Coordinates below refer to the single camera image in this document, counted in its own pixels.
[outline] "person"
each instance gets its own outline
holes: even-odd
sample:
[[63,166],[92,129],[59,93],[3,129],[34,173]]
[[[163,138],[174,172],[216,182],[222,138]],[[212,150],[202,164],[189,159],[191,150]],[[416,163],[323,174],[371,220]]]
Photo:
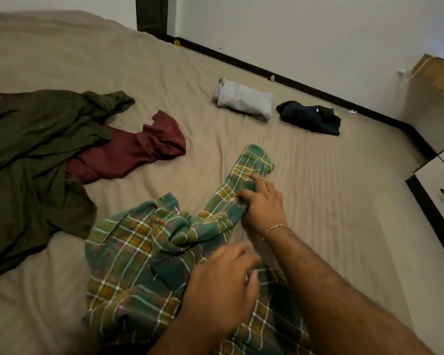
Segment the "person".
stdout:
[[[273,183],[251,177],[256,192],[245,189],[237,195],[249,202],[245,228],[265,237],[271,247],[318,354],[432,354],[407,327],[350,286],[288,228],[283,196]],[[245,253],[249,247],[250,243],[222,246],[194,268],[178,316],[149,354],[210,354],[249,318],[260,291],[255,270],[246,280],[260,261],[258,255]]]

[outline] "bed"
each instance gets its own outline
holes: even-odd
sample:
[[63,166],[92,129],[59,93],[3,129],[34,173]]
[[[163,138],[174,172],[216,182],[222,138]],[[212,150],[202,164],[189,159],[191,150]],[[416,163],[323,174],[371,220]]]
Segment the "bed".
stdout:
[[[0,92],[38,89],[123,90],[136,99],[111,125],[131,132],[163,110],[179,123],[187,154],[157,161],[124,179],[86,185],[98,206],[97,221],[172,192],[193,214],[205,205],[249,143],[276,164],[268,176],[284,194],[291,228],[353,286],[411,319],[368,179],[342,136],[315,134],[279,120],[268,124],[212,102],[226,76],[288,100],[312,97],[215,59],[84,12],[0,14]],[[231,241],[245,238],[238,224]],[[255,249],[276,265],[264,244]],[[84,241],[57,233],[47,249],[0,276],[0,354],[91,354],[99,344],[81,324],[89,269]]]

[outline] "red garment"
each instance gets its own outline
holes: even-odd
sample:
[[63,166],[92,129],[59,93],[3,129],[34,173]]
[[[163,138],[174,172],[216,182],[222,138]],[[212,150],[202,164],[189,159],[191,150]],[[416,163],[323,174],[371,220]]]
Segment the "red garment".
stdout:
[[153,116],[153,121],[151,126],[143,125],[140,133],[105,126],[112,131],[112,140],[71,158],[66,172],[87,184],[100,178],[123,178],[143,164],[186,154],[186,140],[178,123],[161,110]]

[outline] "forearm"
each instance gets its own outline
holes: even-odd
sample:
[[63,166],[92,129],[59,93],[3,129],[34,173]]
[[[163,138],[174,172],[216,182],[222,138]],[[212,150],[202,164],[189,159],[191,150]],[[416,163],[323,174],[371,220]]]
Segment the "forearm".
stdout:
[[289,229],[274,229],[267,243],[321,355],[432,354],[408,328],[350,286]]
[[217,340],[176,318],[148,355],[208,355],[218,346]]

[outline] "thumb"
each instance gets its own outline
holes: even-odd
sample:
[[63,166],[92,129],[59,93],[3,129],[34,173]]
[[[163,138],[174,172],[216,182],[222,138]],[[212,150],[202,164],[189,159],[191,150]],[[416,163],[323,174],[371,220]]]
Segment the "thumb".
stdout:
[[250,274],[249,283],[245,291],[245,299],[243,300],[244,319],[248,320],[251,317],[257,304],[258,296],[260,295],[260,280],[258,279],[258,271],[254,270]]
[[255,194],[256,193],[254,191],[251,191],[249,189],[244,189],[241,192],[238,192],[235,196],[239,197],[239,198],[242,198],[243,200],[248,201],[248,202],[251,203],[251,200],[253,199],[253,196]]

